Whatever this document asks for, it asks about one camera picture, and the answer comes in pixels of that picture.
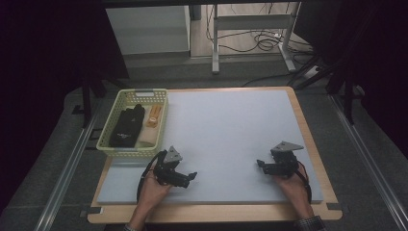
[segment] human hand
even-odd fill
[[[142,230],[144,221],[148,215],[152,212],[153,208],[160,204],[160,202],[162,202],[162,200],[168,195],[171,187],[171,185],[159,184],[153,173],[153,169],[150,169],[144,177],[138,206],[127,226],[132,229]]]
[[[171,185],[159,184],[153,170],[150,169],[144,177],[138,207],[143,207],[149,211],[152,210],[168,195],[171,187]]]
[[[305,166],[299,163],[298,171],[307,179]],[[283,194],[292,203],[300,218],[312,218],[315,216],[312,206],[309,204],[308,194],[303,181],[297,174],[291,177],[272,176]]]

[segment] plastic basket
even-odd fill
[[[134,108],[137,104],[142,106],[150,106],[159,104],[163,106],[162,115],[159,126],[159,133],[156,144],[152,147],[110,147],[109,139],[113,132],[120,112],[127,108]],[[112,157],[153,157],[161,149],[163,134],[166,125],[167,116],[167,90],[153,89],[153,90],[121,90],[116,97],[115,103],[112,106],[108,119],[99,137],[96,148],[105,152]]]

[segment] wooden table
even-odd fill
[[[292,88],[266,87],[245,89],[190,89],[169,90],[169,92],[201,91],[201,90],[285,90],[290,98],[294,114],[297,119],[301,134],[309,151],[315,173],[319,180],[323,193],[323,201],[313,204],[316,215],[322,219],[339,219],[343,213],[341,210],[330,210],[327,204],[338,204],[336,195],[327,177],[326,170],[321,161],[312,134],[304,118],[296,95]],[[108,157],[102,171],[98,187],[96,189],[92,208],[100,208],[100,213],[89,214],[91,223],[126,223],[129,221],[136,205],[101,205],[97,202],[105,177],[111,165],[112,158]],[[162,204],[147,219],[147,222],[173,223],[173,222],[226,222],[226,221],[279,221],[296,220],[293,207],[290,204],[228,204],[228,205],[191,205],[191,204]]]

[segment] white cabinet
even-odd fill
[[[188,6],[107,9],[122,55],[190,50]]]

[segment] aluminum rail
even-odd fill
[[[374,159],[371,157],[369,150],[361,139],[358,131],[355,126],[351,125],[343,114],[343,105],[339,99],[339,96],[329,96],[332,103],[334,104],[337,114],[347,132],[350,139],[352,140],[355,148],[357,149],[358,154],[360,155],[363,164],[366,166],[367,171],[374,182],[375,187],[378,189],[378,192],[382,196],[385,204],[390,210],[391,215],[393,216],[396,225],[399,230],[407,231],[408,230],[408,216],[405,212],[404,207],[396,196],[393,188],[388,184],[384,175],[381,173],[380,168],[375,163]]]
[[[60,178],[58,179],[57,184],[54,187],[54,190],[51,192],[51,195],[48,198],[48,201],[44,207],[44,210],[42,211],[42,214],[38,219],[38,223],[34,229],[35,231],[50,230],[54,222],[55,216],[57,215],[60,209],[60,206],[63,202],[66,190],[72,179],[75,169],[78,166],[78,163],[82,157],[82,153],[84,152],[84,149],[87,144],[90,133],[92,131],[92,128],[98,117],[99,110],[102,105],[101,101],[102,100],[100,99],[96,99],[95,105],[93,107],[95,110],[93,113],[93,116],[90,119],[88,126],[82,130],[79,139],[75,143],[75,146],[64,166],[64,169],[60,175]]]

